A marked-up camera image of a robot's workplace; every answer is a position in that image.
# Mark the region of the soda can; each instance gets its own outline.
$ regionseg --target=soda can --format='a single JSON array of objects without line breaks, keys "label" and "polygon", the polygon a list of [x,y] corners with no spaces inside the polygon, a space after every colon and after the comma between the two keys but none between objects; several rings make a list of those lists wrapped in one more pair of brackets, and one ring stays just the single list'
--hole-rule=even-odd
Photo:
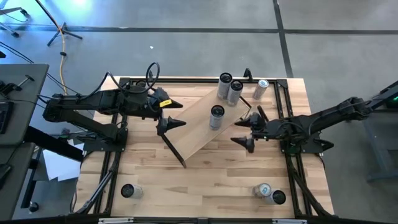
[{"label": "soda can", "polygon": [[257,197],[266,197],[271,194],[271,186],[267,183],[261,183],[253,187],[253,195]]},{"label": "soda can", "polygon": [[215,105],[211,108],[210,114],[210,128],[217,130],[221,127],[225,110],[220,105]]},{"label": "soda can", "polygon": [[142,188],[137,185],[125,184],[121,189],[122,196],[125,198],[140,199],[144,195]]},{"label": "soda can", "polygon": [[243,90],[243,83],[241,81],[235,80],[231,82],[228,90],[227,104],[230,106],[235,106]]},{"label": "soda can", "polygon": [[256,89],[254,90],[253,93],[253,98],[255,100],[259,100],[261,96],[264,94],[268,87],[268,81],[267,80],[259,80],[257,83]]},{"label": "soda can", "polygon": [[226,100],[228,95],[229,85],[232,82],[232,75],[224,72],[220,75],[218,79],[218,89],[217,89],[217,96],[222,100]]},{"label": "soda can", "polygon": [[264,201],[269,205],[282,205],[286,202],[286,195],[281,190],[273,190],[268,196],[264,197]]}]

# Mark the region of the white paper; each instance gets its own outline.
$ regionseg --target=white paper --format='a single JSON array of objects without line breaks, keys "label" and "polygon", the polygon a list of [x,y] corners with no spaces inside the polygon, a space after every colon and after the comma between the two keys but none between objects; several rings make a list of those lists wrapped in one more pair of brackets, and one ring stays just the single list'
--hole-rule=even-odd
[{"label": "white paper", "polygon": [[[73,140],[68,140],[68,143],[73,146],[74,142]],[[84,144],[79,144],[75,147],[83,150]],[[43,155],[49,180],[58,177],[58,181],[62,181],[76,178],[80,175],[80,162],[60,156],[49,150],[44,150]]]}]

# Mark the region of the wooden board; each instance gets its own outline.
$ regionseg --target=wooden board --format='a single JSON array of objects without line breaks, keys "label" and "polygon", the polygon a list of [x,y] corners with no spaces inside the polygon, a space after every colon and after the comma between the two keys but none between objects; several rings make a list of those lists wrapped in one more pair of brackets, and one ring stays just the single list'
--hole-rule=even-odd
[{"label": "wooden board", "polygon": [[[288,79],[294,115],[310,114],[303,79]],[[165,117],[177,117],[216,84],[162,83],[156,84],[184,108],[164,110]],[[115,85],[106,80],[103,89]],[[256,108],[261,105],[269,119],[277,119],[274,89],[269,87],[260,100],[251,98],[255,85],[245,85],[243,97]],[[287,114],[282,100],[284,114]],[[110,123],[111,117],[95,113],[95,120]],[[277,141],[256,141],[253,154],[230,141],[231,137],[247,136],[248,128],[230,126],[214,140],[187,159],[187,169],[156,135],[156,122],[130,117],[126,151],[122,154],[113,201],[112,216],[133,217],[236,217],[292,218],[294,217],[284,155]],[[103,152],[93,152],[83,163],[77,185],[79,209],[98,185]],[[311,154],[303,154],[308,188],[324,208],[333,213],[328,184],[322,162]],[[267,182],[287,195],[285,204],[270,206],[251,196],[251,188]],[[144,190],[142,200],[123,198],[124,184],[138,184]],[[103,206],[108,195],[104,192]],[[304,210],[298,190],[300,208]]]},{"label": "wooden board", "polygon": [[[210,129],[210,110],[214,105],[220,105],[225,110],[223,122],[217,130]],[[171,129],[165,135],[182,158],[187,160],[248,111],[249,107],[241,100],[235,106],[227,105],[226,100],[217,97],[217,88],[214,87],[213,91],[189,108],[184,108],[184,111],[175,117],[187,122],[186,125]]]}]

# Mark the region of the wooden table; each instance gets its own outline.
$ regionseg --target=wooden table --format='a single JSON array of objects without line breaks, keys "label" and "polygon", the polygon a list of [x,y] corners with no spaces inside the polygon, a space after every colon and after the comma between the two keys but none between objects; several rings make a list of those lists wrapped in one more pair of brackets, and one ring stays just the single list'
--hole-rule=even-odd
[{"label": "wooden table", "polygon": [[[294,115],[310,114],[304,80],[288,79]],[[164,110],[165,117],[175,117],[196,100],[216,88],[209,83],[157,83],[169,96],[183,104],[181,109]],[[273,87],[260,100],[251,98],[255,84],[245,84],[242,96],[255,109],[261,105],[269,119],[277,119]],[[110,79],[103,90],[116,86]],[[95,120],[110,123],[111,117],[95,113]],[[235,218],[293,218],[293,206],[287,177],[286,161],[277,141],[256,141],[256,149],[249,154],[231,137],[248,136],[249,129],[230,126],[187,160],[184,169],[156,135],[157,122],[129,117],[129,137],[122,153],[116,182],[112,216],[129,217],[235,217]],[[98,185],[103,152],[92,153],[81,167],[77,184],[79,209]],[[303,154],[308,188],[323,207],[333,213],[328,184],[322,162],[313,154]],[[266,205],[251,195],[253,186],[266,182],[273,189],[287,195],[283,205]],[[137,184],[144,190],[141,200],[123,198],[124,184]],[[304,212],[301,191],[300,208]],[[104,192],[104,208],[108,189]]]}]

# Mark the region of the gray floor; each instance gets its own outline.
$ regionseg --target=gray floor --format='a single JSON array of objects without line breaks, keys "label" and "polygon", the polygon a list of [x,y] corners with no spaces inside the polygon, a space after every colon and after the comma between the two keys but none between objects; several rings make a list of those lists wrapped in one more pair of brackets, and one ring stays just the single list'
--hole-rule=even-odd
[{"label": "gray floor", "polygon": [[[59,21],[71,26],[195,27],[275,29],[272,0],[74,0],[43,1]],[[286,29],[398,29],[398,1],[393,0],[280,0]],[[22,6],[29,24],[50,25],[34,1],[11,0],[6,7]],[[18,12],[12,16],[23,19]],[[2,16],[0,22],[15,23]],[[21,31],[15,39],[0,31],[0,40],[34,62],[50,64],[58,77],[61,39],[45,44],[53,32]],[[66,84],[89,93],[106,71],[114,75],[143,75],[153,61],[161,75],[240,76],[249,67],[256,77],[286,77],[278,34],[115,33],[80,32],[67,37]],[[351,97],[370,99],[397,80],[396,35],[286,35],[294,77],[304,78],[313,112]],[[0,63],[25,63],[11,54]],[[46,80],[43,94],[62,90]],[[37,108],[32,125],[57,133],[68,124],[46,123]],[[322,138],[335,143],[325,153],[326,175],[335,213],[345,218],[380,222],[398,221],[398,180],[367,183],[378,171],[361,123],[338,124]],[[41,183],[34,200],[41,208],[31,215],[17,209],[14,218],[46,217],[68,212],[74,181]]]}]

